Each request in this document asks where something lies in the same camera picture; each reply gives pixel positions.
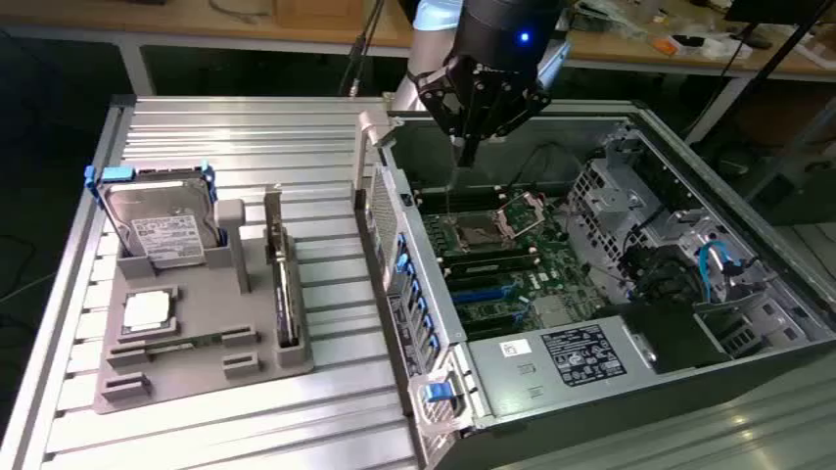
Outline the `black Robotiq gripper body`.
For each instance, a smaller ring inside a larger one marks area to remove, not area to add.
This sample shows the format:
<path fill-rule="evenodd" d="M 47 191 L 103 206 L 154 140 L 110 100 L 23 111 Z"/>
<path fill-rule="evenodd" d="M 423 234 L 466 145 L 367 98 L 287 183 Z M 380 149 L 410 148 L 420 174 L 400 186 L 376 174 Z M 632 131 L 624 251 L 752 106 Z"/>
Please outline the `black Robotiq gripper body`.
<path fill-rule="evenodd" d="M 558 0 L 466 1 L 450 59 L 534 77 L 566 7 Z"/>

